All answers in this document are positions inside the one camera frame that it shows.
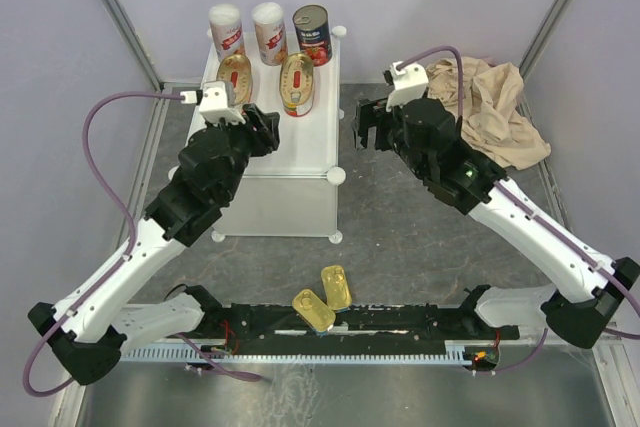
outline gold rectangular tin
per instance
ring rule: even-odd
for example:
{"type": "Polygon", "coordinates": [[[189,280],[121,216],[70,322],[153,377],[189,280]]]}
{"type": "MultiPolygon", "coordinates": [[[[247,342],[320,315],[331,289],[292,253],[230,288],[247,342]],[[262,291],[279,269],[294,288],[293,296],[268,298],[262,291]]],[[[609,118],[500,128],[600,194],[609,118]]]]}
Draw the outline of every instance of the gold rectangular tin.
{"type": "Polygon", "coordinates": [[[280,68],[280,97],[293,117],[309,113],[313,105],[313,60],[304,52],[288,56],[280,68]]]}
{"type": "Polygon", "coordinates": [[[235,100],[233,105],[243,106],[251,100],[253,77],[251,75],[251,61],[246,55],[234,54],[220,62],[216,80],[231,82],[235,100]]]}
{"type": "Polygon", "coordinates": [[[326,334],[336,321],[336,314],[309,289],[296,295],[293,308],[318,334],[326,334]]]}
{"type": "Polygon", "coordinates": [[[325,267],[322,269],[321,277],[325,294],[327,294],[327,306],[335,312],[342,312],[351,307],[353,300],[342,266],[325,267]]]}

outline beige cloth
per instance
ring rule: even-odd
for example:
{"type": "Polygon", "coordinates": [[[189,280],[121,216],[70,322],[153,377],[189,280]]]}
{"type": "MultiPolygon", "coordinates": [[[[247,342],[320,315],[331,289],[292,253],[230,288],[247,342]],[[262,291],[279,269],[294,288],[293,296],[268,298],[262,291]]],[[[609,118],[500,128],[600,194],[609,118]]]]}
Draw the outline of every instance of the beige cloth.
{"type": "MultiPolygon", "coordinates": [[[[513,64],[491,67],[484,60],[462,58],[464,121],[462,138],[502,167],[526,169],[551,153],[531,123],[518,112],[524,83],[513,64]]],[[[457,116],[458,75],[455,59],[427,67],[429,97],[457,116]]]]}

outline red wire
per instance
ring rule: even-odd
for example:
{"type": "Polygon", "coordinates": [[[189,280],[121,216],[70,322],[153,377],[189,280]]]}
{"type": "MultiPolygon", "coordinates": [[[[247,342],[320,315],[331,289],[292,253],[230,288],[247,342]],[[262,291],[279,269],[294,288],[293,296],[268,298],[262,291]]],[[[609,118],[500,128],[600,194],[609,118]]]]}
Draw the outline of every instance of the red wire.
{"type": "Polygon", "coordinates": [[[222,327],[224,327],[224,348],[225,348],[225,350],[229,346],[229,333],[231,333],[231,335],[233,335],[234,339],[236,339],[235,345],[233,347],[233,351],[231,352],[231,355],[235,355],[235,353],[238,351],[238,347],[240,347],[240,342],[238,342],[237,335],[233,330],[231,330],[231,327],[229,326],[229,321],[228,320],[222,321],[220,323],[220,325],[222,327]]]}

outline white canister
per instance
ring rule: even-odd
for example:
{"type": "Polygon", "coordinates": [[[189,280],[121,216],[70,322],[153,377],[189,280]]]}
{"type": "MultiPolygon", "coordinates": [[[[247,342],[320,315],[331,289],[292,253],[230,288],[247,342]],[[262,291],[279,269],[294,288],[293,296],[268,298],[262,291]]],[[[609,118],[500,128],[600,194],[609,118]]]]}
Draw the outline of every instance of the white canister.
{"type": "Polygon", "coordinates": [[[218,60],[233,54],[244,55],[240,10],[232,4],[218,4],[209,11],[209,25],[218,60]]]}
{"type": "Polygon", "coordinates": [[[284,10],[275,2],[264,2],[251,12],[256,26],[260,59],[267,65],[280,65],[287,58],[284,10]]]}

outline tin can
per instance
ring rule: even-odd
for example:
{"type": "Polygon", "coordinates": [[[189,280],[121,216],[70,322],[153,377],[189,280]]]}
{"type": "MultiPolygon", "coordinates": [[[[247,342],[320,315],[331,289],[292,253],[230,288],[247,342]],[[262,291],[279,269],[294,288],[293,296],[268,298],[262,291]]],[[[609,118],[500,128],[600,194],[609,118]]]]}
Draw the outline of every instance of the tin can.
{"type": "Polygon", "coordinates": [[[256,27],[260,59],[267,65],[280,65],[287,58],[284,10],[275,2],[264,2],[251,11],[256,27]]]}
{"type": "Polygon", "coordinates": [[[218,4],[209,11],[209,25],[218,60],[234,54],[244,55],[240,10],[232,4],[218,4]]]}
{"type": "Polygon", "coordinates": [[[293,25],[300,51],[306,52],[313,65],[319,67],[331,60],[331,34],[329,16],[324,7],[305,5],[293,14],[293,25]]]}
{"type": "Polygon", "coordinates": [[[233,85],[235,94],[233,105],[242,106],[249,103],[253,77],[251,75],[251,61],[246,55],[233,54],[220,62],[216,80],[224,80],[233,85]]]}
{"type": "Polygon", "coordinates": [[[296,295],[293,308],[317,334],[326,334],[336,321],[336,314],[309,289],[296,295]]]}
{"type": "Polygon", "coordinates": [[[351,307],[351,292],[342,266],[325,267],[322,269],[321,277],[327,295],[327,306],[334,312],[342,312],[351,307]]]}
{"type": "Polygon", "coordinates": [[[284,111],[302,117],[313,106],[313,61],[302,52],[291,54],[280,68],[280,97],[284,111]]]}

